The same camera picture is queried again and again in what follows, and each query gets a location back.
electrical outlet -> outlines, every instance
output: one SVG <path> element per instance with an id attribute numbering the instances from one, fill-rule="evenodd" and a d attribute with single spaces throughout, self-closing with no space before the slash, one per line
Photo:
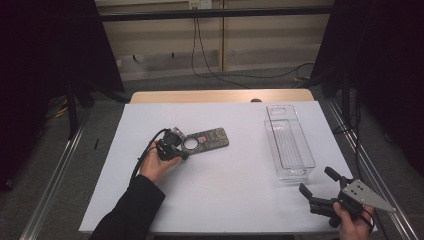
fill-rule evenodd
<path id="1" fill-rule="evenodd" d="M 189 0 L 188 1 L 188 9 L 189 10 L 200 9 L 200 1 L 199 0 Z"/>
<path id="2" fill-rule="evenodd" d="M 212 9 L 212 0 L 200 0 L 200 9 Z"/>

power cable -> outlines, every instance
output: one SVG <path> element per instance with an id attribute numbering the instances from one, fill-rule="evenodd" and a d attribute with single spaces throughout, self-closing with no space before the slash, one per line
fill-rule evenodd
<path id="1" fill-rule="evenodd" d="M 197 32 L 199 33 L 199 41 L 200 41 L 200 45 L 201 45 L 201 49 L 202 49 L 203 59 L 204 59 L 204 61 L 206 63 L 206 66 L 207 66 L 209 72 L 211 73 L 210 76 L 199 75 L 195 71 L 195 69 L 194 69 L 194 63 L 193 62 L 194 62 L 194 51 L 195 51 L 195 48 L 196 48 Z M 203 47 L 203 41 L 202 41 L 202 37 L 201 37 L 201 30 L 200 30 L 199 19 L 197 19 L 197 18 L 194 19 L 194 40 L 193 40 L 193 51 L 192 51 L 192 54 L 191 54 L 191 67 L 192 67 L 193 73 L 196 76 L 198 76 L 198 77 L 201 77 L 201 78 L 213 78 L 214 77 L 214 78 L 216 78 L 216 79 L 218 79 L 220 81 L 224 81 L 224 82 L 236 84 L 238 86 L 241 86 L 241 87 L 244 87 L 244 88 L 248 88 L 249 89 L 249 87 L 247 87 L 247 86 L 244 86 L 242 84 L 235 83 L 235 82 L 232 82 L 232 81 L 229 81 L 229 80 L 225 80 L 225 79 L 222 79 L 220 77 L 247 77 L 247 78 L 258 78 L 258 79 L 272 79 L 272 78 L 284 77 L 284 76 L 287 76 L 287 75 L 289 75 L 289 74 L 291 74 L 293 72 L 296 72 L 297 73 L 297 71 L 300 68 L 302 68 L 304 66 L 308 66 L 308 65 L 314 65 L 314 63 L 304 63 L 304 64 L 301 64 L 301 65 L 297 66 L 295 69 L 293 69 L 293 70 L 291 70 L 289 72 L 286 72 L 286 73 L 283 73 L 283 74 L 279 74 L 279 75 L 275 75 L 275 76 L 254 76 L 254 75 L 246 75 L 246 74 L 216 74 L 216 73 L 212 72 L 212 70 L 209 67 L 208 61 L 206 59 L 205 50 L 204 50 L 204 47 Z"/>

black metal pole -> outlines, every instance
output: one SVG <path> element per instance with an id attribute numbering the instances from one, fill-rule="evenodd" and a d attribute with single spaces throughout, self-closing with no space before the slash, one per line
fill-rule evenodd
<path id="1" fill-rule="evenodd" d="M 354 7 L 289 7 L 289 8 L 245 8 L 245 9 L 208 9 L 208 10 L 179 10 L 160 12 L 133 12 L 133 13 L 102 13 L 93 16 L 53 16 L 48 20 L 66 21 L 137 21 L 137 20 L 162 20 L 162 19 L 190 19 L 190 18 L 219 18 L 219 17 L 254 17 L 278 15 L 317 15 L 317 14 L 343 14 L 351 12 Z"/>

gray carpet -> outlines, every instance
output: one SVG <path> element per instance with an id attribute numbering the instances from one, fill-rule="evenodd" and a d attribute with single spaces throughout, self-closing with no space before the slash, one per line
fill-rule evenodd
<path id="1" fill-rule="evenodd" d="M 309 76 L 311 66 L 297 71 L 298 76 Z M 267 69 L 238 72 L 257 76 L 273 76 L 287 72 L 288 69 Z M 225 77 L 249 88 L 292 88 L 298 83 L 293 81 L 296 72 L 281 77 L 257 79 L 251 77 Z M 199 78 L 194 75 L 168 77 L 142 81 L 125 82 L 126 96 L 136 91 L 149 90 L 190 90 L 190 89 L 238 89 L 238 85 L 216 80 Z M 328 102 L 332 99 L 322 97 L 320 87 L 311 91 L 321 104 L 332 129 L 338 126 Z M 91 109 L 78 147 L 69 163 L 61 187 L 57 192 L 38 239 L 87 239 L 87 234 L 78 232 L 90 196 L 101 172 L 108 149 L 119 123 L 123 104 L 113 102 L 101 95 L 93 94 L 96 105 Z M 424 236 L 424 180 L 408 164 L 399 147 L 385 138 L 385 131 L 374 119 L 372 113 L 363 106 L 360 123 L 360 139 L 373 160 L 376 168 L 393 193 L 420 236 Z M 79 108 L 81 116 L 84 109 Z M 14 179 L 15 187 L 11 192 L 0 193 L 0 239 L 18 239 L 24 230 L 34 208 L 41 198 L 58 160 L 67 144 L 68 120 L 64 115 L 50 120 L 25 165 Z M 354 153 L 343 134 L 335 138 L 352 173 L 357 176 Z M 382 226 L 388 239 L 401 239 L 387 214 L 379 212 Z M 296 239 L 330 239 L 334 235 L 304 235 Z M 185 239 L 186 237 L 169 238 Z M 190 237 L 190 239 L 211 239 L 211 237 Z M 282 236 L 255 236 L 240 239 L 283 239 Z M 385 239 L 382 231 L 372 234 L 372 239 Z"/>

human hand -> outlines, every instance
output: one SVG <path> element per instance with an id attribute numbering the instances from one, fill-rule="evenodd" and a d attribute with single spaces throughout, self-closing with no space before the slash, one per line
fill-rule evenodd
<path id="1" fill-rule="evenodd" d="M 140 166 L 139 173 L 147 177 L 150 181 L 158 183 L 163 175 L 165 175 L 166 171 L 180 161 L 181 157 L 174 157 L 169 161 L 162 161 L 159 158 L 155 141 L 150 145 L 150 150 Z"/>
<path id="2" fill-rule="evenodd" d="M 369 226 L 364 220 L 358 218 L 353 220 L 350 218 L 350 214 L 347 210 L 340 206 L 340 203 L 335 202 L 333 204 L 334 211 L 342 219 L 340 224 L 340 240 L 366 240 L 369 237 Z M 374 208 L 365 206 L 365 210 L 370 214 L 373 213 Z M 371 222 L 371 215 L 363 211 L 362 216 L 369 222 Z"/>

